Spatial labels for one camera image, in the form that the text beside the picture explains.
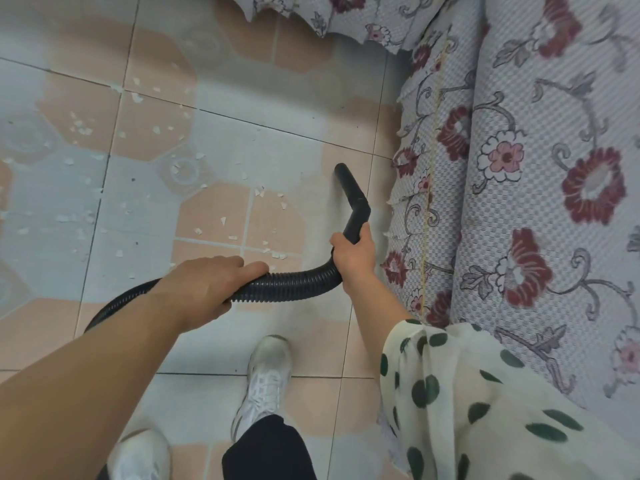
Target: vacuum hose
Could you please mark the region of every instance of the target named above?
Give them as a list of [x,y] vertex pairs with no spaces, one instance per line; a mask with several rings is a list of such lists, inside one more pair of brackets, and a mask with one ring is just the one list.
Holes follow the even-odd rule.
[[[347,165],[338,163],[333,172],[338,178],[338,181],[340,181],[342,190],[344,190],[344,193],[347,195],[347,200],[351,206],[351,217],[342,233],[350,242],[355,244],[360,240],[360,229],[362,225],[369,220],[371,208],[364,193],[360,190],[356,179],[347,168]],[[297,273],[267,273],[245,284],[231,295],[229,300],[268,302],[295,301],[331,291],[342,282],[338,268],[336,268],[333,262],[333,250],[331,254],[332,256],[329,258],[329,261],[309,271],[300,271]],[[108,302],[97,315],[93,317],[85,331],[109,318],[128,304],[128,302],[132,301],[133,298],[147,293],[158,281],[159,279],[138,285]]]

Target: shoe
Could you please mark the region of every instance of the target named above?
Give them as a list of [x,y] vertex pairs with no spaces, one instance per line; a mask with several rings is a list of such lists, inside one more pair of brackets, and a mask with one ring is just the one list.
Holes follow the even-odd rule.
[[275,414],[291,377],[291,348],[287,339],[267,335],[256,345],[246,371],[244,401],[231,424],[231,439],[238,441],[253,423]]
[[159,431],[146,429],[118,443],[107,464],[111,480],[170,480],[169,442]]

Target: person's left hand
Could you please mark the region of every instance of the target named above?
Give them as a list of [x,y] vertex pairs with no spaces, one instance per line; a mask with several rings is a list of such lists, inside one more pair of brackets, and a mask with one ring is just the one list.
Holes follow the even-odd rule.
[[176,307],[180,332],[185,332],[227,313],[231,303],[225,300],[268,270],[260,261],[245,266],[240,256],[193,259],[176,266],[147,296]]

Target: tiled floor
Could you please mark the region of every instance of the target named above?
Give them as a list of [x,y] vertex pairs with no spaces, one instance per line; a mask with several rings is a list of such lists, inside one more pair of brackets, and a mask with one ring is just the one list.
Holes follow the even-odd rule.
[[[317,39],[274,12],[248,24],[229,0],[0,0],[0,381],[171,263],[324,262],[349,215],[338,162],[368,192],[381,258],[405,74],[377,45]],[[291,339],[284,416],[318,478],[400,478],[341,289],[236,304],[184,335],[129,427],[164,431],[176,480],[221,479],[268,333]]]

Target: sleeve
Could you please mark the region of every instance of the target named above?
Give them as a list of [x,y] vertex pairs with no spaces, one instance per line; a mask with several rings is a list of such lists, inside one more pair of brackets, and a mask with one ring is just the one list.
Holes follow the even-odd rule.
[[476,325],[398,323],[380,389],[414,480],[640,476],[636,448]]

